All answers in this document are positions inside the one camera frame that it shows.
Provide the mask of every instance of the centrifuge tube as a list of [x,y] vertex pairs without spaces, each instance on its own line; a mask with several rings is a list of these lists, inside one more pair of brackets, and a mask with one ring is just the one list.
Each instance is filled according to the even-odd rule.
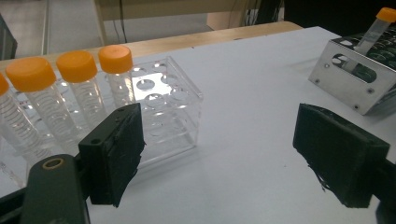
[[6,79],[0,74],[0,134],[18,154],[32,166],[52,153],[43,148],[38,130],[9,91]]
[[64,152],[78,153],[78,129],[56,88],[50,63],[40,57],[18,59],[6,73],[15,89],[24,92]]
[[96,82],[97,68],[91,54],[75,50],[56,61],[59,72],[76,96],[81,112],[91,130],[106,118],[103,100]]
[[[391,23],[396,22],[396,10],[389,7],[383,7],[376,15],[376,20],[371,25],[370,29],[361,38],[361,41],[355,47],[355,51],[366,55],[375,42],[387,31]],[[357,62],[347,61],[344,63],[343,68],[349,73],[358,65]]]
[[131,69],[131,51],[122,45],[110,45],[99,50],[99,62],[107,74],[116,108],[135,102]]

